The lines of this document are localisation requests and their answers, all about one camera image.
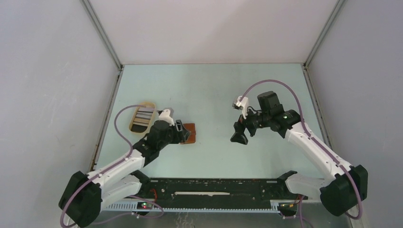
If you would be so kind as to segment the brown leather card holder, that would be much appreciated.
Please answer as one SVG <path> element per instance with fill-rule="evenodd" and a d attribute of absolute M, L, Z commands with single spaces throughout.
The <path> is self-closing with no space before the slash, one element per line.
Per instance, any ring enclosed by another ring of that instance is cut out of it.
<path fill-rule="evenodd" d="M 185 142 L 181 144 L 193 144 L 196 143 L 196 127 L 195 123 L 184 123 L 184 128 L 189 132 L 189 137 Z"/>

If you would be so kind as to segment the oval wooden tray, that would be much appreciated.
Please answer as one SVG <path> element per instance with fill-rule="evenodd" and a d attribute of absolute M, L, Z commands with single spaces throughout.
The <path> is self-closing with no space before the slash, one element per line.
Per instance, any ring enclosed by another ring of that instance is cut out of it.
<path fill-rule="evenodd" d="M 138 135 L 149 132 L 156 115 L 156 104 L 153 102 L 141 102 L 134 111 L 129 124 L 129 131 Z"/>

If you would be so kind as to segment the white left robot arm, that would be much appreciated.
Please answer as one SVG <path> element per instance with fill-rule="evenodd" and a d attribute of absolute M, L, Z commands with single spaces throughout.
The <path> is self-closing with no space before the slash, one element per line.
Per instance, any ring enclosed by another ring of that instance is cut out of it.
<path fill-rule="evenodd" d="M 158 120 L 122 157 L 87 174 L 74 173 L 58 203 L 62 210 L 61 226 L 66 227 L 64 216 L 69 216 L 74 224 L 87 227 L 109 205 L 131 195 L 148 196 L 150 184 L 141 180 L 140 169 L 154 161 L 167 145 L 184 143 L 190 135 L 181 120 L 175 121 L 173 126 Z"/>

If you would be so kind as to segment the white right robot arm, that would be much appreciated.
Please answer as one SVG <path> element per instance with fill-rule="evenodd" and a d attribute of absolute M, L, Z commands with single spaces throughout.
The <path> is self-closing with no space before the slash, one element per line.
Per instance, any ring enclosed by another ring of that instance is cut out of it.
<path fill-rule="evenodd" d="M 278 96 L 268 91 L 257 97 L 260 109 L 249 105 L 245 96 L 239 96 L 232 104 L 241 115 L 234 123 L 233 143 L 248 144 L 245 131 L 253 137 L 258 129 L 269 128 L 287 142 L 299 147 L 304 156 L 321 172 L 321 178 L 312 178 L 289 171 L 284 181 L 276 186 L 277 194 L 284 199 L 293 194 L 319 199 L 334 216 L 347 213 L 352 207 L 362 209 L 367 198 L 368 171 L 362 165 L 353 166 L 333 150 L 303 123 L 295 110 L 284 110 Z"/>

